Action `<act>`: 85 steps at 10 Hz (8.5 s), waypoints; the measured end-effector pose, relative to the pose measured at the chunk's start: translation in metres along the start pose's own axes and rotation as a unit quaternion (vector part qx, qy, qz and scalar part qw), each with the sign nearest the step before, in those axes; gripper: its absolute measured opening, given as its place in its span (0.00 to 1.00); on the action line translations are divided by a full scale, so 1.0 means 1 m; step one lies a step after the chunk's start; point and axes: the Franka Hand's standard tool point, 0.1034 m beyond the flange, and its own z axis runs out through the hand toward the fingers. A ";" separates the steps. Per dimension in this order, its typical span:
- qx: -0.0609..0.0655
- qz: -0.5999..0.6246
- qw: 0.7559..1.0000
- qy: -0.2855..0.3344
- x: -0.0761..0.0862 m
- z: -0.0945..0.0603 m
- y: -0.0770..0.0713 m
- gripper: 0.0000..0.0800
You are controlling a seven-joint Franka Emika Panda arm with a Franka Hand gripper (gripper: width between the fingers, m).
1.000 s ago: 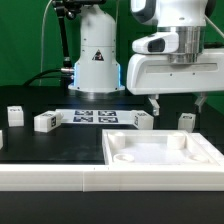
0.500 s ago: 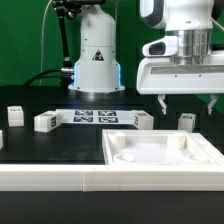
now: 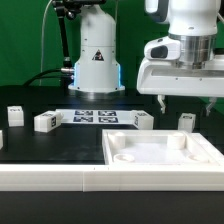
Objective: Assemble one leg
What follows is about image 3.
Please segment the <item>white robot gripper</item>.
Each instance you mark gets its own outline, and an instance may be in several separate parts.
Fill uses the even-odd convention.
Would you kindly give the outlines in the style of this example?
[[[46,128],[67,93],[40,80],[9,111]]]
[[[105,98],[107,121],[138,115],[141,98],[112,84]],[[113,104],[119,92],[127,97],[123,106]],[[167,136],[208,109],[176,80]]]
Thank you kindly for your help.
[[[141,94],[158,95],[161,113],[165,114],[165,96],[210,97],[206,105],[206,116],[217,102],[224,97],[224,57],[215,57],[203,69],[175,68],[169,61],[141,63],[137,90]]]

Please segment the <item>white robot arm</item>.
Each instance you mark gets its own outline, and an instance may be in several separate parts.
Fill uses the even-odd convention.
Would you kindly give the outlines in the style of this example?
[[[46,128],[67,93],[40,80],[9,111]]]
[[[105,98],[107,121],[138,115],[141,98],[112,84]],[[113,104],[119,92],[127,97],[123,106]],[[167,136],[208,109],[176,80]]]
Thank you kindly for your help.
[[[122,91],[115,60],[115,26],[103,0],[81,0],[81,55],[72,68],[69,90],[88,98]],[[148,42],[137,77],[141,94],[161,106],[172,96],[208,97],[212,108],[224,97],[224,54],[215,53],[222,0],[145,0],[145,10],[168,35]]]

